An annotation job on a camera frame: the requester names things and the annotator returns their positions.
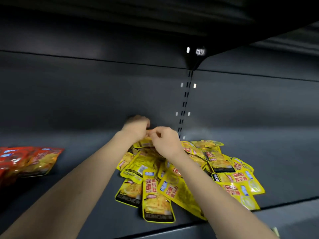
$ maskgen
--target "left arm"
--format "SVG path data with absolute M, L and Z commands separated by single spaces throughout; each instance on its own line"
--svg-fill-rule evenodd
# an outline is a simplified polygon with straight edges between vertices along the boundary
M 116 166 L 132 144 L 146 135 L 149 119 L 135 116 L 91 155 L 40 197 L 0 239 L 76 238 Z

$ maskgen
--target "hand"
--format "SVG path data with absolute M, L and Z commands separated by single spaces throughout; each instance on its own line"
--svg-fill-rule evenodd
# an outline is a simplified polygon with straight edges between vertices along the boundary
M 178 137 L 178 133 L 170 127 L 158 126 L 148 131 L 156 150 L 170 162 L 184 155 L 184 149 Z
M 150 126 L 150 120 L 146 117 L 136 115 L 126 121 L 122 128 L 122 132 L 127 136 L 132 137 L 133 143 L 138 142 L 146 136 L 147 130 Z

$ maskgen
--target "person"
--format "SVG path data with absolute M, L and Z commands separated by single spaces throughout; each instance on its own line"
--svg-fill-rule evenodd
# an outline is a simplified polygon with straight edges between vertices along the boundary
M 125 152 L 146 135 L 183 175 L 218 239 L 277 238 L 187 156 L 176 131 L 162 126 L 147 130 L 149 126 L 146 117 L 129 119 L 106 145 L 40 197 L 0 239 L 76 238 Z

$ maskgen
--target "left hand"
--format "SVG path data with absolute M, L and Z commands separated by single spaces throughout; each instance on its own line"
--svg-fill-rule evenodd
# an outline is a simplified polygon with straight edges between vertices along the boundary
M 138 142 L 146 136 L 150 120 L 147 117 L 136 115 L 126 121 L 122 131 L 132 137 L 133 143 Z

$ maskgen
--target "forearm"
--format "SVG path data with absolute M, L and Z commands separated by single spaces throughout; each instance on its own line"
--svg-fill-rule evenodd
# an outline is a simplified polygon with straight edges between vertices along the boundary
M 275 234 L 257 217 L 216 184 L 186 154 L 174 158 L 195 200 L 219 239 L 273 239 Z
M 118 132 L 49 189 L 0 237 L 76 238 L 134 140 Z

